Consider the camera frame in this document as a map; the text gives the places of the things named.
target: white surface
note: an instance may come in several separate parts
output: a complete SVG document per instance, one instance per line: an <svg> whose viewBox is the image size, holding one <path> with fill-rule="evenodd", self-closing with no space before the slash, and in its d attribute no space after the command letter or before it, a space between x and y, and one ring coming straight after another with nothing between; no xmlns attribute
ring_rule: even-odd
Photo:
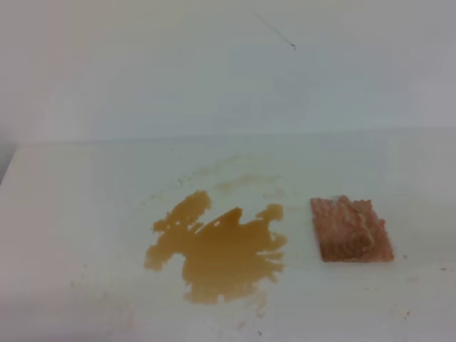
<svg viewBox="0 0 456 342"><path fill-rule="evenodd" d="M406 130L19 148L0 188L0 339L452 341L455 137ZM218 173L176 186L204 166ZM278 284L261 284L263 319L243 301L184 301L178 257L158 274L142 263L150 225L166 210L196 188L215 196L214 183L244 173L281 175L278 201L299 209L274 226L289 238L287 266ZM270 187L216 196L214 212L241 205L252 214ZM373 200L393 264L319 260L308 200L342 193Z"/></svg>
<svg viewBox="0 0 456 342"><path fill-rule="evenodd" d="M453 0L2 0L0 128L33 144L455 126L455 12Z"/></svg>

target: brown liquid spill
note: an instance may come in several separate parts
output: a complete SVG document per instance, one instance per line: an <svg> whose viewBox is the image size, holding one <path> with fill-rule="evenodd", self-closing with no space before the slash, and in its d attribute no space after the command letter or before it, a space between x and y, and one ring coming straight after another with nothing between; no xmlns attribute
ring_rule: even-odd
<svg viewBox="0 0 456 342"><path fill-rule="evenodd" d="M174 254L185 257L182 278L193 303L216 304L253 294L260 280L277 281L286 237L271 233L269 223L283 218L283 207L269 204L256 219L240 224L241 208L234 208L208 224L198 222L211 207L205 191L187 196L153 225L162 233L146 252L144 267L160 271Z"/></svg>

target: yellow-brown stain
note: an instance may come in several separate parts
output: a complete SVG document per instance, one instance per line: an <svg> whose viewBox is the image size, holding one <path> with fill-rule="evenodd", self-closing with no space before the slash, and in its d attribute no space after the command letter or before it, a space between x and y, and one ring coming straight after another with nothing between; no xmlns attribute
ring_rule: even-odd
<svg viewBox="0 0 456 342"><path fill-rule="evenodd" d="M215 185L215 189L220 192L230 193L242 187L249 185L267 185L276 182L280 176L262 176L262 175L242 175L234 178L229 182L223 182Z"/></svg>
<svg viewBox="0 0 456 342"><path fill-rule="evenodd" d="M284 269L279 249L286 237L271 233L269 223L282 220L283 207L269 204L245 224L239 223L239 207L208 224L198 222L210 207L208 194L197 191L154 223L153 232L161 235L147 250L144 267L160 271L174 254L183 255L182 278L190 287L184 298L201 304L253 294L262 279L277 282L275 273Z"/></svg>
<svg viewBox="0 0 456 342"><path fill-rule="evenodd" d="M271 194L263 194L262 197L266 200L278 200L285 197L285 190L281 189L280 187L276 187L274 192Z"/></svg>

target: dark mark on wall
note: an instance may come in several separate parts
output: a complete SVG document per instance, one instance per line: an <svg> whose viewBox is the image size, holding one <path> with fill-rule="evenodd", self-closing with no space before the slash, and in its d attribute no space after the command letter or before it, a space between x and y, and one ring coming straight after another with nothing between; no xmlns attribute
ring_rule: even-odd
<svg viewBox="0 0 456 342"><path fill-rule="evenodd" d="M254 16L256 16L256 18L263 24L265 25L269 30L273 31L277 36L279 36L281 39L283 39L285 42L287 42L288 44L290 44L291 46L293 46L293 50L295 51L296 50L296 45L294 45L292 42L290 42L290 40L285 37L285 35L280 32L274 25L272 25L271 23L269 23L263 16L260 16L257 11L255 11L255 9L250 6L246 0L241 0L241 2L243 3L243 5L245 5L252 13Z"/></svg>

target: small crumb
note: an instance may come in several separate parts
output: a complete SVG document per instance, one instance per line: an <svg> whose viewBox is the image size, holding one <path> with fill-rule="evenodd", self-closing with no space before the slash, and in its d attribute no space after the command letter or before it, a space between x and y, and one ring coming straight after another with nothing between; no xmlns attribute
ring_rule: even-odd
<svg viewBox="0 0 456 342"><path fill-rule="evenodd" d="M241 323L239 323L239 324L237 325L236 329L237 329L237 330L242 330L242 329L245 327L245 324L246 324L246 322L245 322L245 321L244 321L244 322L241 322Z"/></svg>

